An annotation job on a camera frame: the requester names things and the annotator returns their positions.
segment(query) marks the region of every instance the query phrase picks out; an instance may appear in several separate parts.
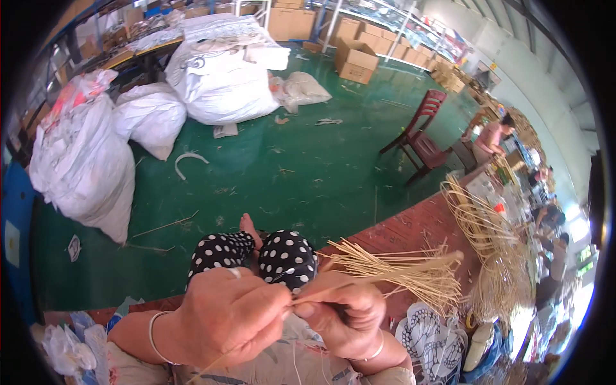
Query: silver ring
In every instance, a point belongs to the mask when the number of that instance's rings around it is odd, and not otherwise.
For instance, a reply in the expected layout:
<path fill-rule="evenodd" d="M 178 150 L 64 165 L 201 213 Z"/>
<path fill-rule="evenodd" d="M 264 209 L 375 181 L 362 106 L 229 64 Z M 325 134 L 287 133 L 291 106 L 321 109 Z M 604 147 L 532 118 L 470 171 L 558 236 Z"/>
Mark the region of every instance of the silver ring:
<path fill-rule="evenodd" d="M 241 278 L 241 273 L 238 269 L 236 269 L 235 267 L 228 267 L 227 270 L 229 270 L 231 273 L 233 273 L 233 275 L 235 276 L 235 278 L 240 279 Z"/>

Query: sticker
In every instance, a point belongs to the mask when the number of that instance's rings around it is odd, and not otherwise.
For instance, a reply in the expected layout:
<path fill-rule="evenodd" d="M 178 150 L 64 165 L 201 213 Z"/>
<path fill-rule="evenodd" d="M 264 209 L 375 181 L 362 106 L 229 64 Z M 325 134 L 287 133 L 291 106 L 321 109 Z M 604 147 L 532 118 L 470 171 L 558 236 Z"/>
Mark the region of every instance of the sticker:
<path fill-rule="evenodd" d="M 71 262 L 77 261 L 79 258 L 79 252 L 81 251 L 81 242 L 77 235 L 73 234 L 71 242 L 68 244 L 68 255 L 71 257 Z"/>
<path fill-rule="evenodd" d="M 4 227 L 4 254 L 7 261 L 19 269 L 19 236 L 21 232 L 9 221 Z"/>

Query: silver bracelet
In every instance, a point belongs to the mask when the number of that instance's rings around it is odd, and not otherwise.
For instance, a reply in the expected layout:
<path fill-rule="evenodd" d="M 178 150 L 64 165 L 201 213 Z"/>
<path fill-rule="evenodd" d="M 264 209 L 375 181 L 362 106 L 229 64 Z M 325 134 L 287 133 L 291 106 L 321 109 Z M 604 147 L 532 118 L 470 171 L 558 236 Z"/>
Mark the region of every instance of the silver bracelet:
<path fill-rule="evenodd" d="M 156 352 L 156 354 L 158 354 L 158 356 L 160 357 L 161 360 L 170 363 L 171 365 L 178 365 L 177 363 L 171 362 L 168 359 L 164 358 L 162 354 L 160 354 L 160 352 L 158 351 L 158 349 L 156 348 L 156 346 L 154 346 L 154 337 L 153 337 L 153 331 L 154 331 L 154 320 L 156 320 L 160 315 L 163 314 L 169 314 L 169 313 L 173 313 L 173 311 L 171 310 L 167 310 L 166 312 L 160 312 L 160 313 L 156 313 L 152 319 L 150 320 L 150 327 L 148 329 L 148 334 L 150 335 L 150 344 L 152 345 L 152 349 L 154 349 L 154 351 Z"/>
<path fill-rule="evenodd" d="M 354 360 L 354 359 L 348 359 L 348 360 L 351 360 L 351 361 L 368 361 L 368 360 L 371 360 L 371 359 L 375 358 L 377 355 L 379 355 L 381 353 L 381 351 L 383 351 L 383 346 L 385 346 L 385 336 L 383 335 L 383 329 L 379 329 L 379 331 L 381 332 L 381 345 L 376 350 L 376 352 L 372 355 L 372 357 L 369 357 L 367 359 L 361 359 L 361 360 Z"/>

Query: bare foot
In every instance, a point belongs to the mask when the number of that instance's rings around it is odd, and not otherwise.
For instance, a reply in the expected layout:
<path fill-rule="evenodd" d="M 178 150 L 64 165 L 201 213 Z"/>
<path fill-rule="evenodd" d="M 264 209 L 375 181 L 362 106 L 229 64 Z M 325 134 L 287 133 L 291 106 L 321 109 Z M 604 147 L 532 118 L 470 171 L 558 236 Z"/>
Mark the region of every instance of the bare foot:
<path fill-rule="evenodd" d="M 240 231 L 245 231 L 249 233 L 254 239 L 254 250 L 259 251 L 261 247 L 263 247 L 263 241 L 259 234 L 257 234 L 257 230 L 254 229 L 253 220 L 250 219 L 250 215 L 244 213 L 240 219 Z"/>

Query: ceiling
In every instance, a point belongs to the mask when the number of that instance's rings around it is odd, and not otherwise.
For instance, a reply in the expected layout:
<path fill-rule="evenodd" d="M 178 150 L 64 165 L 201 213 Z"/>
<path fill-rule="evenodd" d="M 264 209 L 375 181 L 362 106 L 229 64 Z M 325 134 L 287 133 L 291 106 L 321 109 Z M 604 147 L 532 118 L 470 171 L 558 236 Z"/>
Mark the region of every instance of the ceiling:
<path fill-rule="evenodd" d="M 571 67 L 570 60 L 554 39 L 547 22 L 531 0 L 452 0 L 481 14 L 516 39 L 537 56 L 545 73 L 552 78 L 569 103 L 571 112 L 589 137 L 589 150 L 596 151 L 594 116 L 586 92 Z"/>

